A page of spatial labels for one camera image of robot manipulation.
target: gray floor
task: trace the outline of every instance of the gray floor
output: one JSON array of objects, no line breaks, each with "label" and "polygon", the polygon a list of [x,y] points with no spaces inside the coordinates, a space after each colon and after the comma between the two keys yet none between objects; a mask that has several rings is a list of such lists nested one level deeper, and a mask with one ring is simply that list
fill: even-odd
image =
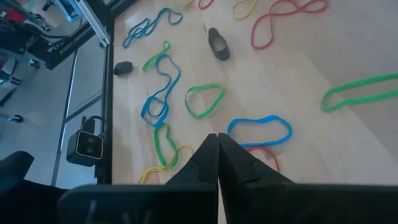
[{"label": "gray floor", "polygon": [[[57,34],[71,34],[78,22],[62,24],[53,30]],[[65,100],[71,77],[71,55],[55,69],[35,70],[19,64],[14,72],[23,84],[0,112],[20,114],[21,124],[0,121],[0,159],[15,151],[27,151],[35,157],[26,179],[50,185],[57,156],[58,140],[62,126]],[[104,50],[98,47],[96,37],[80,48],[75,65],[68,114],[72,114],[85,102],[101,94],[104,68]],[[65,126],[65,140],[55,185],[70,189],[78,185],[95,183],[93,167],[83,167],[66,161],[68,138],[78,130],[82,116],[100,115],[101,102],[97,102]]]}]

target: black cable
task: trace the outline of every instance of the black cable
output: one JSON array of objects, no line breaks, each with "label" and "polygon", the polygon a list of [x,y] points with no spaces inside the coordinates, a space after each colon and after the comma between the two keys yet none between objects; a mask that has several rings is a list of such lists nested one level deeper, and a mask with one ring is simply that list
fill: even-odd
[{"label": "black cable", "polygon": [[105,123],[105,119],[103,117],[97,116],[97,115],[91,116],[88,119],[97,119],[97,120],[100,120],[102,123]]},{"label": "black cable", "polygon": [[48,34],[44,34],[43,32],[42,32],[42,36],[51,38],[51,39],[66,39],[69,37],[69,36],[65,36],[65,35],[48,35]]}]

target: light wood surface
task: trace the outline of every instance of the light wood surface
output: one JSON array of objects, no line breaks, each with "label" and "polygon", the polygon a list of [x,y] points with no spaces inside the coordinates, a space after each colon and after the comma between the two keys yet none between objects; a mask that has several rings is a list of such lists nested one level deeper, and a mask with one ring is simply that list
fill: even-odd
[{"label": "light wood surface", "polygon": [[[320,100],[331,87],[344,82],[398,71],[398,7],[394,1],[335,0],[323,14],[296,14],[275,19],[275,41],[256,51],[250,45],[254,21],[274,1],[259,1],[243,21],[231,14],[232,0],[215,0],[201,11],[197,2],[184,6],[179,0],[141,0],[116,20],[114,62],[136,65],[132,74],[114,77],[113,183],[135,183],[151,166],[160,165],[154,151],[153,128],[139,113],[147,97],[165,85],[166,79],[146,60],[159,52],[164,40],[172,44],[169,55],[182,70],[169,98],[172,136],[177,144],[196,149],[208,133],[226,132],[234,118],[262,118],[277,114],[293,127],[292,138],[271,149],[278,155],[281,173],[295,182],[396,184],[398,183],[397,98],[365,105],[345,106],[331,113],[320,110]],[[184,18],[170,26],[161,18],[152,35],[123,49],[128,30],[145,17],[155,18],[163,7],[180,11]],[[206,30],[215,27],[226,39],[231,58],[213,56]],[[258,44],[269,38],[268,21],[257,32]],[[175,77],[175,69],[163,62],[162,70]],[[217,82],[226,95],[216,111],[204,119],[192,118],[184,96],[195,85]],[[392,81],[336,95],[363,96],[396,88]],[[218,92],[196,93],[190,103],[195,111],[208,108]],[[234,130],[238,142],[281,138],[286,130],[277,122],[242,124]],[[165,154],[172,150],[162,140]],[[261,153],[255,155],[273,166]],[[188,153],[178,167],[189,158]],[[148,183],[165,183],[169,176],[153,174]]]}]

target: black shoe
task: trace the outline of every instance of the black shoe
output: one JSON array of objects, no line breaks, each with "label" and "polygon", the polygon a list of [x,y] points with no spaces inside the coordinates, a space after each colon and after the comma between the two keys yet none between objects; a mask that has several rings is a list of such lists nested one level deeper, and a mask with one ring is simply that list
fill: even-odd
[{"label": "black shoe", "polygon": [[[215,43],[222,44],[223,48],[222,49],[215,49]],[[217,31],[215,28],[210,28],[209,29],[209,44],[211,47],[211,50],[214,53],[214,56],[220,61],[225,61],[229,59],[229,48],[228,45],[226,44],[226,41],[224,37],[220,35],[220,33]]]}]

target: blue rubber band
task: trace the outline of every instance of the blue rubber band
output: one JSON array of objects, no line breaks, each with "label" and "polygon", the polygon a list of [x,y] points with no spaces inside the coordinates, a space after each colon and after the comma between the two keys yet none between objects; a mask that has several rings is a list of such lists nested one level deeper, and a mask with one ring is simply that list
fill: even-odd
[{"label": "blue rubber band", "polygon": [[[172,82],[172,77],[171,77],[170,74],[165,73],[165,72],[161,72],[161,71],[159,70],[159,63],[160,63],[161,60],[163,60],[163,59],[165,59],[165,58],[169,59],[169,60],[170,60],[170,63],[178,70],[177,77],[175,78],[175,80],[174,80],[173,82]],[[158,128],[158,127],[160,127],[160,126],[163,124],[164,120],[166,119],[166,117],[167,117],[167,115],[168,115],[168,113],[169,113],[169,106],[168,106],[168,104],[167,104],[167,99],[169,98],[170,92],[172,91],[173,87],[175,86],[175,84],[176,84],[176,83],[178,82],[178,80],[180,79],[181,69],[173,62],[172,58],[171,58],[169,55],[167,55],[167,54],[161,55],[161,56],[156,60],[155,66],[156,66],[156,71],[157,71],[157,73],[166,76],[169,80],[168,80],[166,86],[164,86],[162,89],[156,91],[152,96],[148,97],[147,101],[144,103],[144,106],[142,107],[142,110],[141,110],[141,118],[143,118],[143,119],[144,119],[148,124],[150,124],[152,127]],[[165,96],[164,96],[164,100],[161,100],[161,99],[159,99],[158,97],[156,97],[156,95],[158,95],[159,93],[162,93],[163,91],[166,91],[166,94],[165,94]],[[150,104],[152,103],[152,100],[155,100],[155,101],[157,101],[157,102],[163,104],[163,107],[162,107],[161,111],[160,111],[159,113],[157,113],[157,114],[153,114],[153,113],[150,112],[149,107],[150,107]],[[145,114],[146,114],[146,113],[147,113],[150,117],[159,118],[159,120],[156,121],[156,123],[152,124],[152,123],[145,117]]]},{"label": "blue rubber band", "polygon": [[[153,33],[153,31],[155,30],[156,26],[158,25],[159,19],[166,12],[169,13],[169,24],[171,26],[175,26],[175,25],[179,24],[182,21],[183,16],[182,16],[181,13],[175,12],[171,8],[165,7],[162,10],[159,11],[159,13],[157,14],[156,19],[154,19],[152,22],[150,21],[149,18],[145,18],[143,21],[141,21],[140,23],[135,25],[133,28],[131,28],[129,30],[129,33],[128,33],[127,37],[123,41],[123,47],[126,49],[126,48],[130,47],[130,45],[131,45],[131,43],[132,43],[132,41],[134,39],[140,39],[143,36],[151,35],[151,33]],[[179,19],[177,21],[175,21],[175,22],[172,22],[171,21],[172,14],[175,14],[175,15],[179,16]]]},{"label": "blue rubber band", "polygon": [[273,120],[278,120],[280,121],[286,128],[287,128],[287,135],[280,140],[276,141],[269,141],[269,142],[259,142],[259,143],[242,143],[239,144],[241,147],[250,147],[250,146],[272,146],[272,145],[277,145],[281,144],[283,142],[286,142],[290,137],[292,137],[292,127],[290,124],[285,121],[284,119],[278,117],[277,115],[270,115],[265,118],[260,118],[260,119],[248,119],[248,118],[236,118],[233,119],[230,124],[228,125],[228,128],[226,130],[226,134],[229,135],[235,124],[239,122],[254,122],[254,123],[259,123],[259,124],[264,124]]}]

